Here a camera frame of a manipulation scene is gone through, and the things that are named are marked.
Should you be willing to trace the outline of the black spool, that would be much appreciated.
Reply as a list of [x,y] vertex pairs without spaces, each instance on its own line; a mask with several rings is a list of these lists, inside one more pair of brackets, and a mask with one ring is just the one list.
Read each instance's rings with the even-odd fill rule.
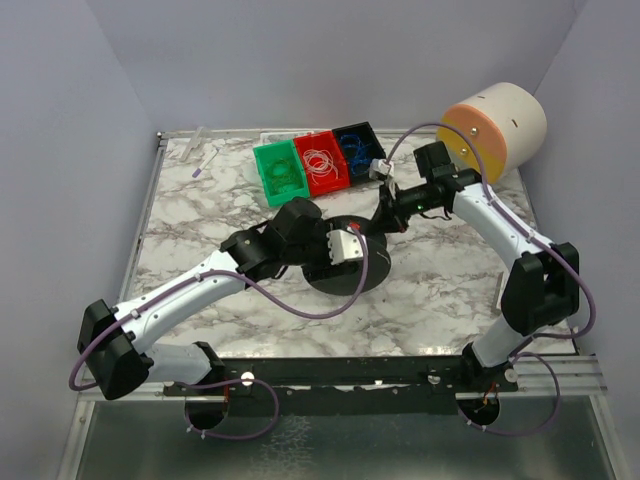
[[[391,258],[387,251],[387,239],[384,233],[369,233],[370,221],[357,215],[340,215],[326,220],[329,231],[345,229],[351,225],[357,225],[364,235],[368,248],[368,270],[363,292],[374,289],[380,285],[389,275],[391,270]],[[362,275],[362,260],[360,261],[360,279]],[[307,283],[314,289],[335,296],[352,295],[359,283]]]

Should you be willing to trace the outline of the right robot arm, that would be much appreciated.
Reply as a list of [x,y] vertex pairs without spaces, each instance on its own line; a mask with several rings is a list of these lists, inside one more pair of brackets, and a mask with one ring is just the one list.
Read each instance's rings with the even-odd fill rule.
[[570,243],[538,235],[484,186],[479,172],[459,170],[443,142],[415,150],[421,185],[401,189],[385,180],[369,234],[407,230],[414,215],[443,209],[471,226],[509,269],[500,315],[488,331],[463,350],[471,375],[504,365],[542,329],[556,325],[579,307],[579,254]]

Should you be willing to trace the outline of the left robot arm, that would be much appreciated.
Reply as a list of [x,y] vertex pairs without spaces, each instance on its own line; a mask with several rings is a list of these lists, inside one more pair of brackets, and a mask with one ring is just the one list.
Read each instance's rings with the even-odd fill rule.
[[[296,197],[276,215],[233,233],[195,267],[136,299],[110,306],[89,304],[83,313],[77,349],[80,358],[68,384],[76,391],[100,389],[107,400],[122,398],[149,380],[197,384],[222,367],[205,343],[161,345],[168,331],[215,302],[252,288],[302,318],[310,315],[285,304],[260,283],[277,278],[289,266],[338,266],[355,261],[364,268],[368,247],[359,224],[330,229],[320,208]],[[94,380],[77,376],[86,366]]]

